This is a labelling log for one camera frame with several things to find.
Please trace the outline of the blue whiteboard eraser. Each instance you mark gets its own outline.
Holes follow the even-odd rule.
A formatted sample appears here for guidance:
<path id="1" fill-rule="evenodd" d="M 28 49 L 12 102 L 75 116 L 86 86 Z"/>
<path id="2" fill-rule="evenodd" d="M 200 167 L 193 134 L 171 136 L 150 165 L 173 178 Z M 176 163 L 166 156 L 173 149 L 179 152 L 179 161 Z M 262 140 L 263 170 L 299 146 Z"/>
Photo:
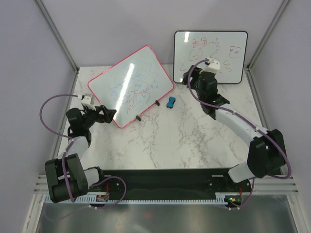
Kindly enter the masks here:
<path id="1" fill-rule="evenodd" d="M 175 101 L 176 101 L 175 97 L 169 97 L 168 102 L 166 104 L 166 107 L 169 108 L 169 109 L 172 109 L 173 106 L 174 106 Z"/>

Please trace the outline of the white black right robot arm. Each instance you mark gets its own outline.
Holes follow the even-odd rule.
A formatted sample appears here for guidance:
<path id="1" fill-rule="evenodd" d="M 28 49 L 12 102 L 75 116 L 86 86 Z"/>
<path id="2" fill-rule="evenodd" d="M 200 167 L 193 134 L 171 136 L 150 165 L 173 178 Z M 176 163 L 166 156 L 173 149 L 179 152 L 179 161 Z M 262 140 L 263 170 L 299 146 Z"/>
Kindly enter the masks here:
<path id="1" fill-rule="evenodd" d="M 205 114 L 226 125 L 249 147 L 247 160 L 229 169 L 222 179 L 225 190 L 234 191 L 240 182 L 251 178 L 274 177 L 279 168 L 289 164 L 282 133 L 277 129 L 258 128 L 237 112 L 230 101 L 218 93 L 215 73 L 192 65 L 184 73 L 182 83 L 200 102 Z"/>

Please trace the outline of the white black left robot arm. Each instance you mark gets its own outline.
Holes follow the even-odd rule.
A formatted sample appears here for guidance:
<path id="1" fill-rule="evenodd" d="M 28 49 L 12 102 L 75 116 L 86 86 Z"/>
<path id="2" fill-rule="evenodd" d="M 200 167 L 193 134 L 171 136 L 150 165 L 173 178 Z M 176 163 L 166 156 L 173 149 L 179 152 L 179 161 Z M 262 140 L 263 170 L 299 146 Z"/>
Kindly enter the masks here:
<path id="1" fill-rule="evenodd" d="M 106 179 L 98 166 L 83 169 L 81 158 L 90 147 L 92 136 L 90 128 L 95 123 L 111 123 L 117 111 L 105 106 L 94 109 L 84 107 L 69 109 L 66 112 L 69 121 L 68 145 L 57 158 L 45 163 L 49 196 L 54 203 L 86 195 L 89 187 L 102 191 Z"/>

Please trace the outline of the pink framed whiteboard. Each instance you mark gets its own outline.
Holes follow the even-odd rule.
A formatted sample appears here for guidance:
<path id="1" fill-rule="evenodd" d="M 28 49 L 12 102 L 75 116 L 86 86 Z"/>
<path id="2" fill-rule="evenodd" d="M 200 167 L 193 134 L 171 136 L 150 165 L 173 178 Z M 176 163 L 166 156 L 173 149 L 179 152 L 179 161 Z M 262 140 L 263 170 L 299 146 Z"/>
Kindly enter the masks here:
<path id="1" fill-rule="evenodd" d="M 113 120 L 121 129 L 174 89 L 168 73 L 148 45 L 103 71 L 87 85 L 100 104 L 116 110 Z"/>

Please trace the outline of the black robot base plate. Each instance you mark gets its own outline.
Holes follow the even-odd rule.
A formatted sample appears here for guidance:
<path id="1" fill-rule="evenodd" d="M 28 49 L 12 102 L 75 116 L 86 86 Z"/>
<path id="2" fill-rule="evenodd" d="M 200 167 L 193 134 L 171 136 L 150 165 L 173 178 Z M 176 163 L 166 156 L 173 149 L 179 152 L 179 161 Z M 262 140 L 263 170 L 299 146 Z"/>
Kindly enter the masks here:
<path id="1" fill-rule="evenodd" d="M 101 170 L 91 191 L 107 191 L 110 200 L 210 200 L 216 193 L 246 193 L 250 182 L 234 183 L 226 168 Z"/>

